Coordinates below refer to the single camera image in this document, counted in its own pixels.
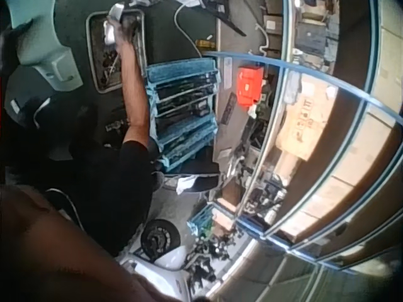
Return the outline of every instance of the white paper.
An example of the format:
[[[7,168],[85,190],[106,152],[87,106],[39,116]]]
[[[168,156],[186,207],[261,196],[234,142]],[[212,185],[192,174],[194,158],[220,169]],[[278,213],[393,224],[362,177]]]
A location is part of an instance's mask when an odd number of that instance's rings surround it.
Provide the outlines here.
[[[188,177],[179,178],[178,185],[176,186],[176,194],[180,195],[184,190],[193,187],[197,177],[197,175],[191,175]]]
[[[267,30],[276,30],[276,22],[271,21],[271,20],[267,20],[266,21],[266,29]]]
[[[302,94],[306,96],[314,96],[315,84],[302,81]]]

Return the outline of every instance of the cable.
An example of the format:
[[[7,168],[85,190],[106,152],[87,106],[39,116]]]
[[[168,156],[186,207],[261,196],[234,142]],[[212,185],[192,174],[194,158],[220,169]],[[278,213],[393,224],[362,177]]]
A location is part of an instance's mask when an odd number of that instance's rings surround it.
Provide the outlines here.
[[[73,209],[74,214],[76,215],[76,218],[77,218],[78,224],[79,224],[79,226],[80,226],[80,229],[85,232],[85,229],[84,229],[84,227],[82,226],[80,217],[78,216],[78,212],[77,212],[77,210],[76,210],[76,207],[74,206],[74,203],[71,201],[70,197],[69,197],[65,192],[63,192],[63,191],[61,191],[61,190],[59,190],[59,189],[56,189],[56,188],[54,188],[54,187],[51,187],[50,189],[46,190],[46,192],[56,192],[56,193],[60,193],[61,195],[63,195],[64,197],[66,197],[66,199],[68,200],[68,202],[70,202],[70,205],[71,205],[71,207],[72,207],[72,209]]]
[[[203,57],[203,56],[202,56],[202,53],[201,53],[201,52],[199,51],[199,49],[197,48],[196,44],[192,41],[192,39],[188,36],[188,34],[185,33],[184,30],[178,25],[178,14],[179,14],[179,12],[180,12],[187,4],[189,4],[190,2],[194,2],[194,1],[195,1],[195,0],[188,0],[187,2],[183,3],[183,4],[176,10],[175,15],[174,15],[174,23],[175,23],[176,28],[184,35],[184,37],[185,37],[186,39],[189,40],[189,42],[191,43],[191,46],[193,46],[193,48],[196,50],[196,52],[197,52],[197,54],[199,55],[199,57]]]

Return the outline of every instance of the motorcycle part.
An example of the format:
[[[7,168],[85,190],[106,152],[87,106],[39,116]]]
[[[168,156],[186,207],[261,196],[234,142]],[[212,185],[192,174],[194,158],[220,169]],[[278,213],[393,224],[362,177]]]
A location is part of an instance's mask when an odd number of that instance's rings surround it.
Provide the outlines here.
[[[173,223],[155,219],[145,226],[140,238],[146,256],[154,262],[181,245],[181,235]]]

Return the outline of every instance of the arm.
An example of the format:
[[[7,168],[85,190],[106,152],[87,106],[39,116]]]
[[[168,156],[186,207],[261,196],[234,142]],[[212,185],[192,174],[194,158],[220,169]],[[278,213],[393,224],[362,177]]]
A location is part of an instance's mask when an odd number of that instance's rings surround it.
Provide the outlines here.
[[[147,147],[150,128],[149,105],[136,51],[132,44],[122,45],[121,57],[123,99],[129,120],[129,128],[123,142],[135,140]]]
[[[123,142],[134,140],[147,147],[149,140],[149,105],[136,51],[132,44],[135,20],[123,19],[123,24],[108,18],[114,27],[116,50],[122,60],[122,86],[129,129]]]

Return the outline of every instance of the cardboard box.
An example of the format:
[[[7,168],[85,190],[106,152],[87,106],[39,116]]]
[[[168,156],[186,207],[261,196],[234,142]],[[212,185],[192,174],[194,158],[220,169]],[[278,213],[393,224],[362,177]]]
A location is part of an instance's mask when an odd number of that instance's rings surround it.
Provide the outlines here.
[[[282,14],[283,1],[282,0],[265,0],[266,9],[269,14]]]
[[[267,33],[272,35],[281,35],[283,33],[283,17],[263,16],[263,20]]]
[[[218,209],[213,209],[212,210],[213,214],[213,221],[217,222],[220,226],[222,226],[224,229],[231,231],[232,227],[234,226],[234,221],[231,220],[229,217],[225,216],[223,213],[221,213]]]
[[[270,35],[269,34],[269,51],[280,52],[281,56],[281,48],[283,46],[283,37],[278,35]]]
[[[391,131],[390,127],[367,113],[356,138],[333,176],[356,186],[376,161]]]
[[[304,213],[321,219],[332,211],[352,190],[353,186],[330,177],[301,209]]]
[[[241,185],[236,183],[235,177],[222,188],[222,196],[217,201],[229,211],[235,212],[241,202]]]
[[[301,77],[301,87],[296,103],[287,105],[287,117],[276,146],[308,160],[327,124],[338,89],[305,74]]]
[[[327,13],[325,1],[317,0],[316,6],[309,6],[304,4],[301,7],[301,12],[303,18],[322,21],[323,17]]]
[[[302,211],[297,212],[292,218],[288,219],[281,230],[285,233],[295,237],[306,228],[313,225],[318,219],[316,217],[310,216]]]
[[[373,96],[396,113],[403,101],[403,38],[381,29],[380,60],[374,80]],[[380,109],[370,106],[370,113],[393,126],[395,120]]]
[[[284,184],[288,185],[300,161],[301,160],[299,157],[283,151],[278,159],[273,173],[278,175]]]

